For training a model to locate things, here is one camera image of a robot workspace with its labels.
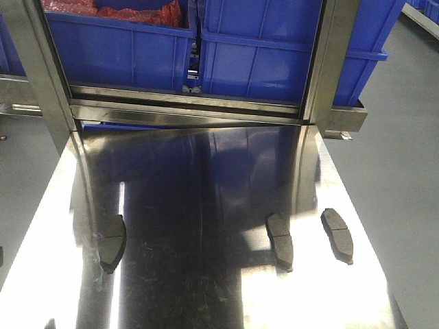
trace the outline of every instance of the red material in bin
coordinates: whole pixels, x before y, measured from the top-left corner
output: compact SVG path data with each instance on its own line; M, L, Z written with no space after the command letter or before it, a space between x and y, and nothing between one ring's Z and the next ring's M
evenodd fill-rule
M94 16L97 14L97 8L59 1L50 1L50 3L45 4L45 9L53 10L55 12L70 12L72 14L82 14L90 16Z
M57 12L70 12L132 22L182 27L182 14L178 0L173 0L159 10L133 10L130 8L116 10L110 7L103 7L101 10L98 10L96 8L96 0L41 0L41 2L46 10Z
M178 0L173 0L171 3L164 5L160 10L133 10L129 8L115 10L103 7L96 16L172 27L182 26L182 14Z

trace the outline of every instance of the blue plastic bin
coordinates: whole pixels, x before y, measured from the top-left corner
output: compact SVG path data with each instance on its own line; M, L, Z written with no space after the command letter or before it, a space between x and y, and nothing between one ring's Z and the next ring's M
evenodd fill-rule
M349 51L334 104L354 106L386 52ZM277 101L302 100L311 45L212 34L202 30L202 92Z
M426 0L425 16L439 24L439 0Z
M409 5L416 9L424 9L425 8L425 0L407 0Z
M381 51L405 0L363 0L350 49ZM210 33L312 43L321 0L199 0Z
M180 0L187 28L47 12L67 79L181 91L191 44L197 34L194 0ZM158 9L170 0L98 0L98 7ZM0 65L4 73L24 75L3 19Z

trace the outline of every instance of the gray floor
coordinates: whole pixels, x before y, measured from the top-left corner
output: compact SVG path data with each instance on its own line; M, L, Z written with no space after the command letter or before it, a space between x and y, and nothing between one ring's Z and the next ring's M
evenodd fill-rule
M400 19L353 142L327 141L411 328L439 328L439 46ZM0 286L58 155L44 121L0 117Z
M0 135L2 287L59 157L43 118L0 116Z
M352 142L327 141L408 325L439 328L439 42L401 17Z

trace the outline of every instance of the metal frame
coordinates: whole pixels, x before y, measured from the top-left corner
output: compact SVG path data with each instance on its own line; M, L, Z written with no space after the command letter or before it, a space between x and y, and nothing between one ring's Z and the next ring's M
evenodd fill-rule
M69 85L39 0L3 0L8 25L27 78L58 153L77 130L69 108Z
M361 0L326 0L300 113L324 134Z
M4 0L0 10L28 82L0 76L0 100L11 105L3 112L33 115L38 114L38 106L58 152L70 133L78 130L77 120L175 127L317 125L323 136L327 129L358 131L367 115L361 104L333 109L332 103L360 1L323 1L305 98L297 106L138 88L69 86L40 1Z
M421 11L406 3L403 8L403 13L439 40L439 25L426 17Z

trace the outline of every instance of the stainless steel post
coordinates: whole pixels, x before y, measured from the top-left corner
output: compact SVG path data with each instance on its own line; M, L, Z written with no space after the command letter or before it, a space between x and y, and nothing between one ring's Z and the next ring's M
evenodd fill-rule
M69 85L43 7L39 0L2 0L0 10L56 149L61 153L76 126L69 108Z
M361 0L324 0L300 118L322 135L337 91Z

